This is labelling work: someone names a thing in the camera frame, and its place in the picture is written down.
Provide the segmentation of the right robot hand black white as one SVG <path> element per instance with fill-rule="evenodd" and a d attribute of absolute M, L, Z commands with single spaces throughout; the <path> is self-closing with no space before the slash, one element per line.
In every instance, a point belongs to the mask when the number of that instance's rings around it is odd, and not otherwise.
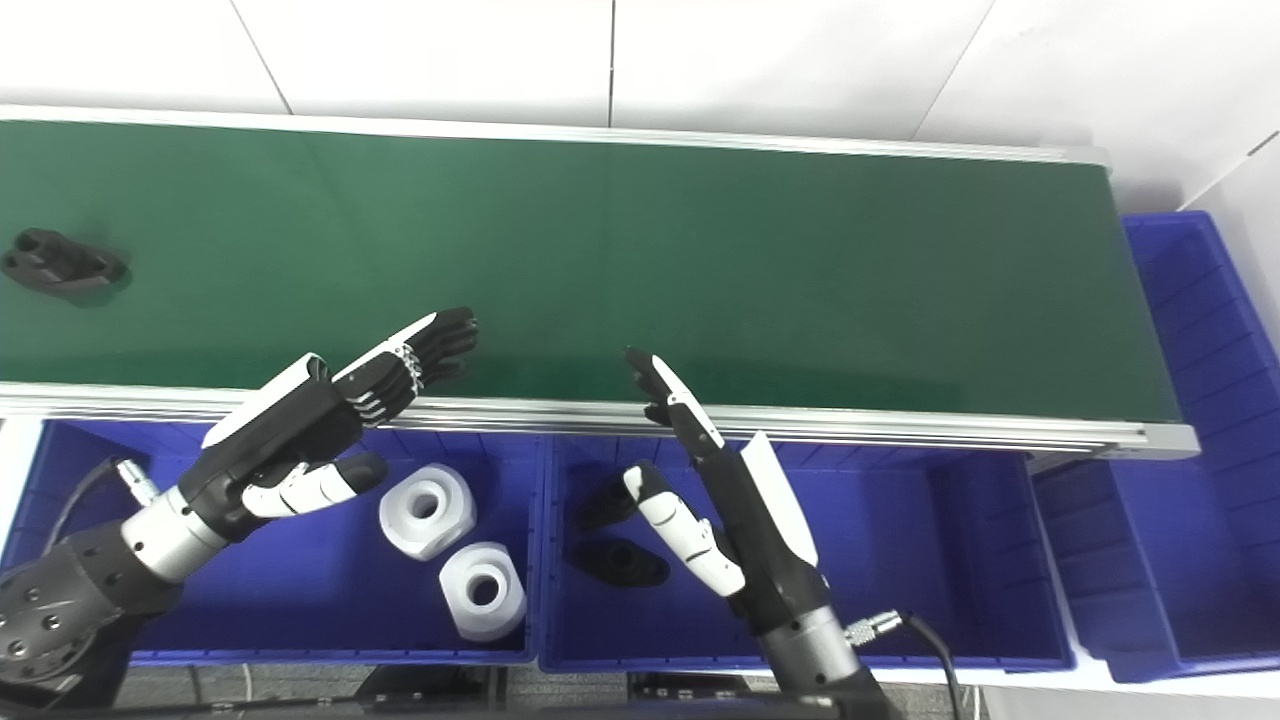
<path fill-rule="evenodd" d="M 645 416 L 675 433 L 721 520 L 698 516 L 654 464 L 627 468 L 622 482 L 636 509 L 677 560 L 754 635 L 829 607 L 815 541 L 768 434 L 732 446 L 659 356 L 635 347 L 623 356 L 648 397 Z"/>

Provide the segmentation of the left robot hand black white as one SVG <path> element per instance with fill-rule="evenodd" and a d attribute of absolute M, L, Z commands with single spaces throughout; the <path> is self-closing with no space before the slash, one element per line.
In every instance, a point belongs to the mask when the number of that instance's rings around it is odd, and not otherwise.
<path fill-rule="evenodd" d="M 431 383 L 457 377 L 477 342 L 470 307 L 431 313 L 340 372 L 301 357 L 204 438 L 175 486 L 177 514 L 239 543 L 278 518 L 361 496 L 388 474 L 375 454 L 352 454 L 365 430 L 398 418 Z"/>

